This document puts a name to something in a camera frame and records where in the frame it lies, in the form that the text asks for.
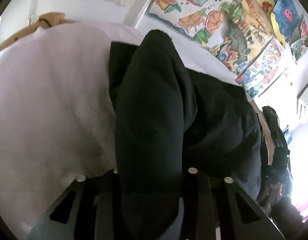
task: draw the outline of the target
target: dark clothing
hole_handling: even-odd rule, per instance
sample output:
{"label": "dark clothing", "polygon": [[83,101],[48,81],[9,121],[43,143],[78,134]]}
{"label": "dark clothing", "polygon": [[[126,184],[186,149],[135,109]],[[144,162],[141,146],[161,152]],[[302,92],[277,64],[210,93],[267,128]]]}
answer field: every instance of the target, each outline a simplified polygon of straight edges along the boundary
{"label": "dark clothing", "polygon": [[132,239],[178,239],[182,171],[232,177],[256,199],[260,126],[243,88],[187,70],[171,38],[150,31],[138,46],[113,42],[121,212]]}

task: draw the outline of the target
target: black fabric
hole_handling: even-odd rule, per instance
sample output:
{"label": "black fabric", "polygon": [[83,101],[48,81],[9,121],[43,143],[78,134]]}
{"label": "black fabric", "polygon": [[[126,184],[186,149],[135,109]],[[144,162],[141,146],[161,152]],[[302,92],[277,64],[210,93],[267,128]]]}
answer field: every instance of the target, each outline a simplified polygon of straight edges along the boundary
{"label": "black fabric", "polygon": [[187,70],[157,30],[139,47],[113,42],[109,78],[121,212],[134,239],[179,238],[188,167],[231,176],[257,197],[260,127],[242,88]]}

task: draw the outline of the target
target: black garment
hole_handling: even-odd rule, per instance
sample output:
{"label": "black garment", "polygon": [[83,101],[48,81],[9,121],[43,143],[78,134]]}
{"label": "black garment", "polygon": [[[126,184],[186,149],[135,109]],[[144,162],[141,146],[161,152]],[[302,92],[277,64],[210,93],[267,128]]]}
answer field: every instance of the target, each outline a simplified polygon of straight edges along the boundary
{"label": "black garment", "polygon": [[171,38],[157,30],[139,47],[113,42],[109,78],[121,212],[131,238],[179,238],[188,167],[231,176],[256,199],[260,127],[242,88],[187,70]]}

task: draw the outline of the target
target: white sheet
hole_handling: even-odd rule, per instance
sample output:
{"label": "white sheet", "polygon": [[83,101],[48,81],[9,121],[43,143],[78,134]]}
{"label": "white sheet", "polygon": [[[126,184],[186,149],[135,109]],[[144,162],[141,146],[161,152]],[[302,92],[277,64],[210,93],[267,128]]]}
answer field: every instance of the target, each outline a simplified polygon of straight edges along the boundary
{"label": "white sheet", "polygon": [[0,214],[18,239],[77,175],[116,166],[110,43],[142,39],[120,24],[76,23],[39,29],[0,53]]}

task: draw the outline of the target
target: pink object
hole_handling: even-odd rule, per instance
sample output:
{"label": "pink object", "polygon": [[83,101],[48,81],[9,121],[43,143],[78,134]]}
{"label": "pink object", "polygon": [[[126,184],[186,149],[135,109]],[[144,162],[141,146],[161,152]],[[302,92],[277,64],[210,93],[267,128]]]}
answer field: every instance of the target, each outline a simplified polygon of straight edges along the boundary
{"label": "pink object", "polygon": [[287,19],[291,22],[292,21],[292,12],[290,11],[290,9],[285,9],[284,11],[284,15],[287,17]]}

